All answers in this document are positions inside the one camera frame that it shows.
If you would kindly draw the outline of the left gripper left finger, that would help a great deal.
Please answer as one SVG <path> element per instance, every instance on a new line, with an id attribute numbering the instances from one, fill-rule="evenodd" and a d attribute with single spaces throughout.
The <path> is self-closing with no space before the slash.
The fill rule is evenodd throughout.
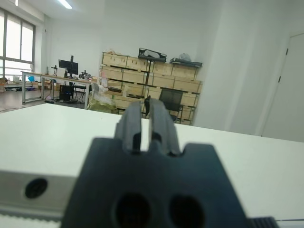
<path id="1" fill-rule="evenodd" d="M 141 103 L 132 102 L 116 124 L 114 138 L 122 141 L 124 150 L 139 152 L 141 133 Z"/>

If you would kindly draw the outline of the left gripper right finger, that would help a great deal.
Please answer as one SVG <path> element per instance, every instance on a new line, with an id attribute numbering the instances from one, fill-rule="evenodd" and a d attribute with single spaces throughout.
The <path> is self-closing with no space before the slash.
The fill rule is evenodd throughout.
<path id="1" fill-rule="evenodd" d="M 164 154 L 180 155 L 177 131 L 164 103 L 157 99 L 150 100 L 149 140 L 157 141 Z"/>

